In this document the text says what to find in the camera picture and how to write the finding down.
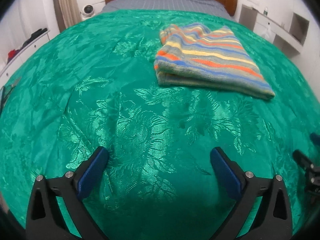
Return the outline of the green satin bedspread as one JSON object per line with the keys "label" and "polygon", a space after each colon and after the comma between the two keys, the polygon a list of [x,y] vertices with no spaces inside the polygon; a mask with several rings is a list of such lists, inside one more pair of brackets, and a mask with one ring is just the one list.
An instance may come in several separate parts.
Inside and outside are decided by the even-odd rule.
{"label": "green satin bedspread", "polygon": [[[159,32],[194,22],[228,26],[274,99],[160,87]],[[36,177],[75,170],[98,146],[110,161],[84,204],[110,239],[208,239],[234,205],[210,164],[216,146],[256,176],[284,178],[294,230],[313,212],[292,152],[319,162],[310,141],[319,102],[277,47],[233,21],[185,11],[103,13],[42,46],[9,82],[1,193],[22,225]]]}

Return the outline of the white desk shelf unit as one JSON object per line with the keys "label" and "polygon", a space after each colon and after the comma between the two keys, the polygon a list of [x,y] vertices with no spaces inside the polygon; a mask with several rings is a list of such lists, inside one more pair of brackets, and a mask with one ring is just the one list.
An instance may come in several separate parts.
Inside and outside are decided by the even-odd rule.
{"label": "white desk shelf unit", "polygon": [[292,58],[299,55],[308,34],[310,22],[302,16],[294,13],[289,29],[286,30],[275,21],[263,15],[253,7],[242,5],[239,23],[246,26],[253,33],[261,36],[268,23],[272,31],[272,43],[287,57]]}

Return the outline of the white plastic bag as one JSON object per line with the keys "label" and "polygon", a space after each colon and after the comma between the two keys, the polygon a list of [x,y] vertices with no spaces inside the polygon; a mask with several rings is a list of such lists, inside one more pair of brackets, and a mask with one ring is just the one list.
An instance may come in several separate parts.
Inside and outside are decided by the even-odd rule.
{"label": "white plastic bag", "polygon": [[263,30],[263,32],[261,33],[261,37],[265,40],[267,40],[268,42],[272,43],[272,31],[271,31],[271,26],[268,23],[266,29]]}

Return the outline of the small bottle on desk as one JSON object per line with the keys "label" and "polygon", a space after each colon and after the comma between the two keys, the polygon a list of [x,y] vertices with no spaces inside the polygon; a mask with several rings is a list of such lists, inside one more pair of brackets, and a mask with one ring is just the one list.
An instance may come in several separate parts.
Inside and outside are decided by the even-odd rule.
{"label": "small bottle on desk", "polygon": [[268,7],[265,7],[265,8],[264,8],[263,15],[265,15],[265,16],[268,15]]}

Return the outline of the white dresser with clothes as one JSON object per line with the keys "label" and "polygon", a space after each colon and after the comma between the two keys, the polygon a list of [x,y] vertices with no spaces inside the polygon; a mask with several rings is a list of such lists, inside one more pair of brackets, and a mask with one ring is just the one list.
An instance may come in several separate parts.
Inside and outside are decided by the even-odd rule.
{"label": "white dresser with clothes", "polygon": [[21,49],[13,59],[1,69],[1,87],[3,87],[11,78],[11,76],[20,68],[22,64],[29,59],[35,52],[38,51],[44,44],[50,41],[49,30],[46,28],[46,32],[42,32],[37,38],[32,40],[23,49]]}

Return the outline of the striped knit sweater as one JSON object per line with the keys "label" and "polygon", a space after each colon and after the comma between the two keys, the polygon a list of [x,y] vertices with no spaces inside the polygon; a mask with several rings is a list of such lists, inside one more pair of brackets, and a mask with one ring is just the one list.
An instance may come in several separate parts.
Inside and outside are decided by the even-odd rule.
{"label": "striped knit sweater", "polygon": [[169,25],[159,33],[162,44],[154,69],[161,86],[231,90],[271,100],[275,93],[232,30],[211,31],[201,23]]}

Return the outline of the beige curtain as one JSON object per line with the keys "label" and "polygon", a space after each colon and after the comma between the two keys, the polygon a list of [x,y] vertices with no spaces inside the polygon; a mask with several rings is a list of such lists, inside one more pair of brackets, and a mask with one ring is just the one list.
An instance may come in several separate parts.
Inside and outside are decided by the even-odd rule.
{"label": "beige curtain", "polygon": [[53,0],[60,32],[82,21],[77,0]]}

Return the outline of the grey checked mattress sheet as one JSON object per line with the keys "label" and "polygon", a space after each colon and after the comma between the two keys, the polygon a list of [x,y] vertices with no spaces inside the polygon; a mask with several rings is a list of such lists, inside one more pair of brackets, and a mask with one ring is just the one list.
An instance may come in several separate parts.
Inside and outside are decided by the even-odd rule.
{"label": "grey checked mattress sheet", "polygon": [[233,21],[225,7],[215,0],[113,0],[108,2],[102,13],[116,10],[176,10],[201,12]]}

